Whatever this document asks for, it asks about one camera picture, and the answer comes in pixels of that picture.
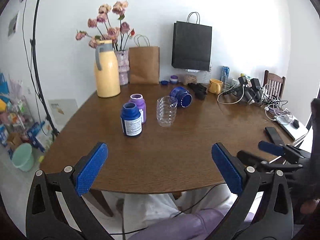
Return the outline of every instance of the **chair back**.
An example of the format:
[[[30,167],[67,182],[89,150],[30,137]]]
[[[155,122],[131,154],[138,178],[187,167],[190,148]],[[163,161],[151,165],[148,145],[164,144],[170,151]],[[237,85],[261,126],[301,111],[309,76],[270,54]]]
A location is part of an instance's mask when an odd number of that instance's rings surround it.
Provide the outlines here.
[[[268,95],[272,95],[275,97],[278,95],[279,98],[281,99],[283,89],[284,89],[284,82],[285,82],[285,77],[281,78],[276,74],[269,73],[268,70],[264,72],[263,85],[269,84],[266,90],[266,93]]]

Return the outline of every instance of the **green bucket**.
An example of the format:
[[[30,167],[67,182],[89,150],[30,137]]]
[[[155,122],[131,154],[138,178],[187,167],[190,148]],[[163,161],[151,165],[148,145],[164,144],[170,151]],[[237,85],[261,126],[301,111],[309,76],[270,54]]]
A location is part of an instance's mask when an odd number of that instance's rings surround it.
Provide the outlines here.
[[[22,171],[30,171],[35,164],[31,145],[28,143],[21,144],[12,155],[12,163],[13,166]]]

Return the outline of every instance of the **purple bottle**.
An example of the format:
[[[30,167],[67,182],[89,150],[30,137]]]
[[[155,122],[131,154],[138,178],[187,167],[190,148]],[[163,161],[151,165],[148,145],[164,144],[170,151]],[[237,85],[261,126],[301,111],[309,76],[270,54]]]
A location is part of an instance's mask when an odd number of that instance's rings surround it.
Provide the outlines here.
[[[141,113],[141,123],[145,123],[147,119],[146,103],[142,94],[132,94],[129,102],[135,103]]]

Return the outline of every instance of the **smartphone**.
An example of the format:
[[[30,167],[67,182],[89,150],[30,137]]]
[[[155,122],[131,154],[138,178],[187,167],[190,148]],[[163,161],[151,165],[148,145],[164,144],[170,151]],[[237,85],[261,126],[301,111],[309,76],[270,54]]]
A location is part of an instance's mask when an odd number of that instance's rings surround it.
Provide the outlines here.
[[[274,127],[266,127],[265,130],[266,130],[266,134],[268,135],[272,143],[278,146],[285,146],[280,135],[278,134],[277,130]]]

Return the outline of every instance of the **metal screw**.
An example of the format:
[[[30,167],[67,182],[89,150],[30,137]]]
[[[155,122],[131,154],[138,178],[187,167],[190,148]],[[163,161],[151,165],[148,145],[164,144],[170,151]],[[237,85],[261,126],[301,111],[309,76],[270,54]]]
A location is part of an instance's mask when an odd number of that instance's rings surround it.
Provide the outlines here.
[[[248,166],[247,171],[250,173],[254,173],[255,169],[254,169],[254,167]]]
[[[38,171],[36,172],[36,176],[40,176],[40,175],[42,175],[42,171],[41,171],[41,170],[38,170]]]
[[[283,175],[283,172],[281,170],[277,170],[276,173],[277,173],[278,176],[282,176]]]
[[[70,172],[72,171],[72,167],[71,166],[67,166],[64,168],[64,172]]]

